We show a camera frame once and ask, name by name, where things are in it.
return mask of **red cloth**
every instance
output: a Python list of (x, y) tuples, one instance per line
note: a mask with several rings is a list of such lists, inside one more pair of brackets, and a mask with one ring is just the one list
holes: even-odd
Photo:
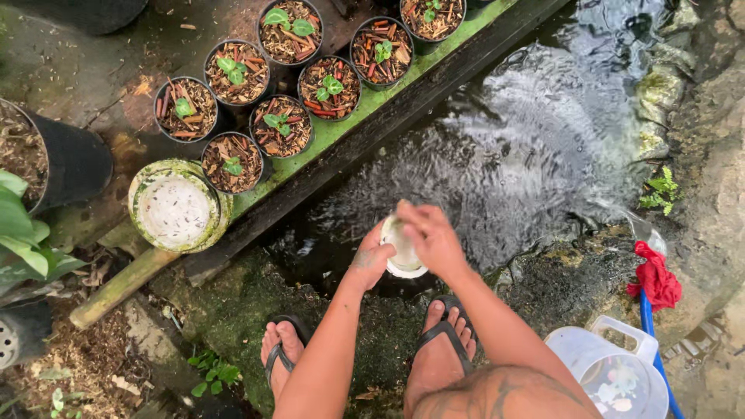
[(683, 290), (675, 275), (665, 268), (665, 257), (641, 241), (634, 244), (634, 253), (647, 261), (636, 267), (639, 283), (626, 285), (626, 292), (636, 297), (644, 289), (652, 304), (652, 312), (668, 307), (674, 309)]

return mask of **dark water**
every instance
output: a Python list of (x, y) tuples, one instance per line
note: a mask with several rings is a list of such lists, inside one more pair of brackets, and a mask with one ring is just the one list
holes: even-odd
[[(288, 215), (264, 246), (297, 283), (331, 294), (364, 234), (406, 198), (440, 205), (482, 273), (573, 220), (613, 221), (592, 202), (633, 207), (633, 86), (667, 16), (663, 1), (570, 4), (430, 117)], [(384, 277), (410, 297), (437, 284)]]

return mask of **hand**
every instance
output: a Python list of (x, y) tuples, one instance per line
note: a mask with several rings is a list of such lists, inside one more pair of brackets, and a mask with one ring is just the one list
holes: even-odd
[(471, 272), (460, 240), (439, 207), (414, 206), (402, 199), (396, 214), (406, 223), (404, 234), (413, 242), (416, 256), (433, 274), (451, 284)]
[(380, 221), (362, 239), (357, 254), (342, 280), (342, 282), (347, 281), (360, 287), (363, 293), (372, 289), (378, 283), (385, 271), (388, 258), (396, 255), (396, 248), (392, 244), (380, 245), (380, 230), (382, 227), (383, 221)]

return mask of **blue hose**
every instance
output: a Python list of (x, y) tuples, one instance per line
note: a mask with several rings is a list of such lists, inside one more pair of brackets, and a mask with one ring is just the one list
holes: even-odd
[[(647, 334), (652, 335), (654, 337), (654, 323), (652, 321), (652, 304), (650, 304), (649, 299), (647, 298), (647, 293), (644, 292), (644, 290), (641, 290), (641, 296), (639, 305), (641, 307), (641, 329), (645, 331)], [(670, 411), (673, 413), (673, 416), (675, 416), (676, 419), (685, 419), (683, 416), (683, 412), (680, 410), (680, 407), (678, 406), (678, 402), (675, 401), (675, 396), (673, 396), (673, 391), (670, 389), (670, 383), (668, 382), (668, 376), (665, 375), (665, 367), (662, 366), (662, 358), (659, 356), (659, 351), (654, 357), (654, 368), (659, 371), (659, 373), (662, 375), (662, 379), (665, 381), (665, 385), (668, 387), (668, 399), (670, 400)]]

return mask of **black flip-flop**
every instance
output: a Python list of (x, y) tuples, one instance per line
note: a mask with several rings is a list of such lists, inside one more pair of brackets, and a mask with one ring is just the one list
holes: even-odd
[[(308, 326), (305, 325), (305, 322), (302, 321), (299, 317), (297, 317), (296, 315), (278, 315), (271, 321), (274, 324), (279, 324), (280, 321), (289, 321), (290, 323), (292, 323), (292, 326), (295, 328), (295, 333), (297, 333), (297, 337), (302, 342), (303, 347), (308, 346), (308, 342), (310, 342), (313, 333), (308, 328)], [(269, 388), (271, 388), (272, 386), (272, 370), (274, 369), (274, 362), (276, 361), (277, 356), (279, 357), (279, 360), (282, 361), (282, 364), (285, 366), (285, 368), (287, 368), (287, 371), (292, 372), (292, 370), (295, 368), (295, 363), (287, 357), (287, 354), (285, 354), (285, 351), (282, 349), (282, 342), (274, 345), (272, 350), (269, 351), (267, 364), (264, 367), (264, 372), (267, 374), (267, 382), (269, 383)]]
[[(463, 309), (463, 305), (460, 303), (460, 300), (458, 300), (458, 297), (455, 297), (454, 295), (440, 295), (439, 297), (434, 298), (434, 300), (432, 301), (434, 302), (435, 300), (440, 300), (443, 302), (443, 304), (445, 304), (445, 312), (443, 313), (440, 322), (438, 324), (435, 324), (426, 332), (422, 333), (422, 335), (416, 341), (416, 351), (419, 352), (419, 350), (422, 349), (424, 345), (429, 343), (429, 341), (437, 337), (440, 333), (445, 333), (450, 339), (450, 343), (453, 345), (455, 353), (458, 355), (458, 359), (460, 359), (460, 364), (463, 366), (464, 374), (469, 375), (471, 372), (473, 372), (473, 365), (468, 359), (466, 348), (463, 347), (463, 344), (460, 343), (460, 337), (457, 335), (457, 333), (455, 333), (455, 328), (450, 325), (450, 323), (448, 323), (448, 313), (450, 313), (450, 309), (452, 309), (453, 307), (458, 308), (458, 318), (463, 318), (466, 320), (466, 327), (470, 328), (472, 332), (471, 339), (474, 339), (476, 340), (476, 342), (478, 342), (476, 330), (473, 328), (473, 324), (471, 324), (471, 320), (468, 318), (466, 310)], [(425, 313), (425, 322), (427, 321), (427, 315), (428, 313)]]

